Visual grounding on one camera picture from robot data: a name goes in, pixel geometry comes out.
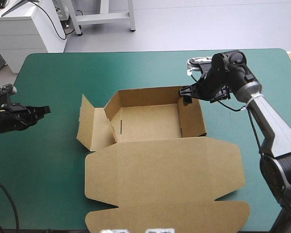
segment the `white floor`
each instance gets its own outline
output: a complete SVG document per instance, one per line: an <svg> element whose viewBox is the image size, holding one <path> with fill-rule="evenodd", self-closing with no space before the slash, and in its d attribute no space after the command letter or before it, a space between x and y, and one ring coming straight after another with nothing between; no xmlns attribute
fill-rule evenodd
<svg viewBox="0 0 291 233"><path fill-rule="evenodd" d="M99 0L75 0L85 14ZM134 0L137 31L129 22L88 25L71 34L65 52L282 48L291 51L291 0ZM112 12L126 0L110 0ZM0 85L16 74L0 71Z"/></svg>

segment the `white cabinet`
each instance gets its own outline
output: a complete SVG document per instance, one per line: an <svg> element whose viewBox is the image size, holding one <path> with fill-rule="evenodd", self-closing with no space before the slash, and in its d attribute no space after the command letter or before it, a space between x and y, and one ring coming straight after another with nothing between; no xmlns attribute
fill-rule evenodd
<svg viewBox="0 0 291 233"><path fill-rule="evenodd" d="M0 10L0 54L14 73L20 71L29 54L63 52L66 44L66 40L56 34L47 15L31 2L1 17L16 1L10 0ZM65 33L52 0L40 0L38 4L48 13L59 35L64 38Z"/></svg>

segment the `robotic arm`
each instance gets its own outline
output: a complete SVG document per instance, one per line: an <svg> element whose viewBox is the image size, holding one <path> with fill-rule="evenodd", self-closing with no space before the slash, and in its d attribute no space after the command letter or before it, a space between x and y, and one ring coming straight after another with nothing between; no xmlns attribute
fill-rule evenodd
<svg viewBox="0 0 291 233"><path fill-rule="evenodd" d="M264 135L260 170L272 194L282 207L271 233L291 233L291 128L262 95L262 85L247 66L245 55L238 50L222 52L213 57L192 58L188 75L200 71L201 78L180 89L184 104L192 98L216 102L236 99L246 103Z"/></svg>
<svg viewBox="0 0 291 233"><path fill-rule="evenodd" d="M25 107L12 103L10 96L15 93L16 88L12 84L0 87L0 133L25 130L50 113L49 106Z"/></svg>

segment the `open cardboard box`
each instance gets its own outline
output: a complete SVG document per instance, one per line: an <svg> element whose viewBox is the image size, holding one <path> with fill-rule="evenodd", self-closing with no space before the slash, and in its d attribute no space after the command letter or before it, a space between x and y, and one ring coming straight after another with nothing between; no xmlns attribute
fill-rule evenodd
<svg viewBox="0 0 291 233"><path fill-rule="evenodd" d="M85 195L119 206L90 212L91 233L235 233L246 223L246 202L215 201L245 184L240 150L204 137L199 101L184 106L179 88L120 90L104 108L83 96L78 140L96 151L85 160Z"/></svg>

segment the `green table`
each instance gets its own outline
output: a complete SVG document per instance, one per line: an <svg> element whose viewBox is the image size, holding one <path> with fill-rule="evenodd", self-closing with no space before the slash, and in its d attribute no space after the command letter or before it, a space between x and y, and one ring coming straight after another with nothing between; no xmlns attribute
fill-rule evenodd
<svg viewBox="0 0 291 233"><path fill-rule="evenodd" d="M84 217L110 208L84 195L84 159L77 140L81 96L104 106L118 89L192 84L186 61L219 51L63 53L30 55L13 101L50 105L51 114L22 132L0 134L0 181L15 200L23 229L85 229ZM270 104L291 126L291 62L285 51L244 50ZM235 98L230 106L241 106ZM245 231L268 230L279 212L259 171L259 154L247 112L202 102L208 136L239 145L246 186L221 200L251 206ZM0 224L14 228L12 208L0 190Z"/></svg>

